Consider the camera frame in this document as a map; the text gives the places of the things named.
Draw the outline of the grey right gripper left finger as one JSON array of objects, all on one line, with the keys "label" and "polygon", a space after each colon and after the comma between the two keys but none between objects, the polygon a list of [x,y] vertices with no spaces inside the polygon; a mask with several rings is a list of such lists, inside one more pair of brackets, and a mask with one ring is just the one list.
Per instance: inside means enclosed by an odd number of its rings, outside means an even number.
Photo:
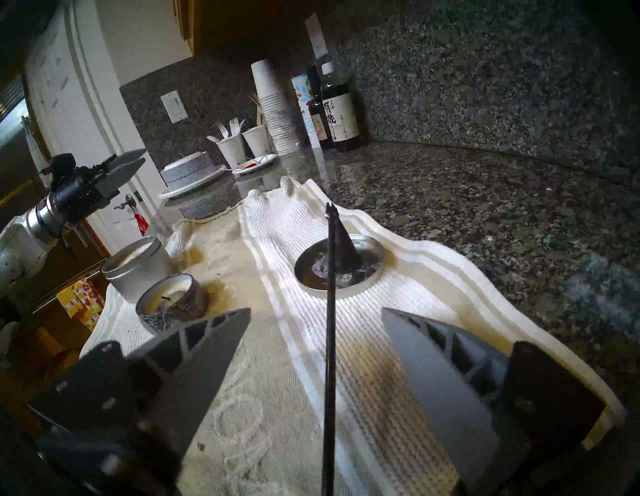
[{"label": "grey right gripper left finger", "polygon": [[238,308],[177,324],[125,355],[115,340],[96,345],[30,404],[41,450],[82,437],[123,434],[140,423],[168,435],[184,455],[218,394],[250,324]]}]

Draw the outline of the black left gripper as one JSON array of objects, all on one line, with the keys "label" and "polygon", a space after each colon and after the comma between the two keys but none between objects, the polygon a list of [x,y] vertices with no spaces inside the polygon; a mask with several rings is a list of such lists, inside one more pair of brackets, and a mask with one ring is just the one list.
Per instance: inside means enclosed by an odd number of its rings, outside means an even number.
[{"label": "black left gripper", "polygon": [[120,187],[145,162],[147,150],[139,148],[113,155],[102,163],[107,170],[71,170],[52,172],[50,204],[65,223],[76,224],[102,209],[118,194]]}]

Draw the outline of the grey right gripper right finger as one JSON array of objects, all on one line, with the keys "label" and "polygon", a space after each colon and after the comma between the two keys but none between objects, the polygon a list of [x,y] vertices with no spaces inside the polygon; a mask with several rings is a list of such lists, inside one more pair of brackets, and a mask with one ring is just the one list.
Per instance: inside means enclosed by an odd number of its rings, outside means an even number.
[{"label": "grey right gripper right finger", "polygon": [[393,308],[383,324],[466,493],[497,493],[577,448],[604,402],[534,343],[510,355],[460,327]]}]

